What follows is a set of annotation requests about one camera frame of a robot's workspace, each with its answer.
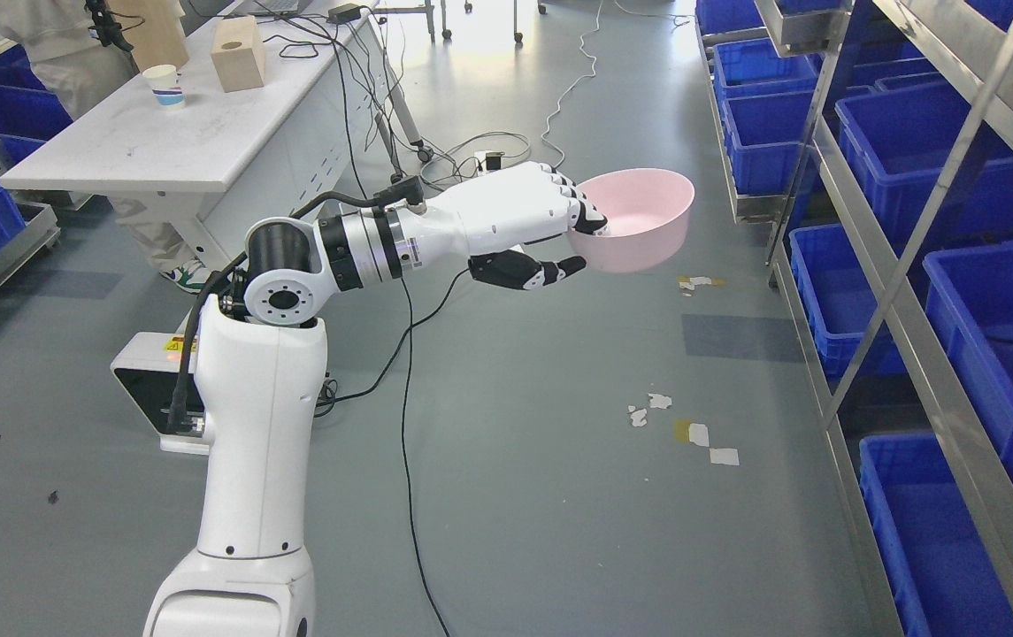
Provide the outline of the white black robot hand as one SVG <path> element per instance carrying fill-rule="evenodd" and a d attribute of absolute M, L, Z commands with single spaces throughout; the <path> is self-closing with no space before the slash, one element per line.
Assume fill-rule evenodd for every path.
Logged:
<path fill-rule="evenodd" d="M 570 178 L 532 161 L 449 187 L 418 206 L 397 206 L 395 214 L 422 265 L 444 255 L 465 257 L 471 278 L 511 290 L 554 285 L 587 265 L 578 255 L 538 261 L 524 253 L 524 243 L 608 231 L 608 220 Z"/>

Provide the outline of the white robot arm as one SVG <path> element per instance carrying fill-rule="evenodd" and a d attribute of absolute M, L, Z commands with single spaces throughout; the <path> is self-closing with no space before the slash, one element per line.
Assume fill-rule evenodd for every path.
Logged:
<path fill-rule="evenodd" d="M 150 606 L 146 636 L 304 636 L 316 614 L 315 577 L 304 546 L 305 480 L 313 416 L 327 363 L 318 311 L 357 288 L 372 265 L 398 278 L 413 262 L 401 249 L 396 203 L 425 210 L 416 177 L 370 200 L 326 192 L 292 217 L 246 235 L 241 291 L 247 318 L 224 311 L 206 286 L 189 319 L 183 354 L 210 440 L 197 547 Z"/>

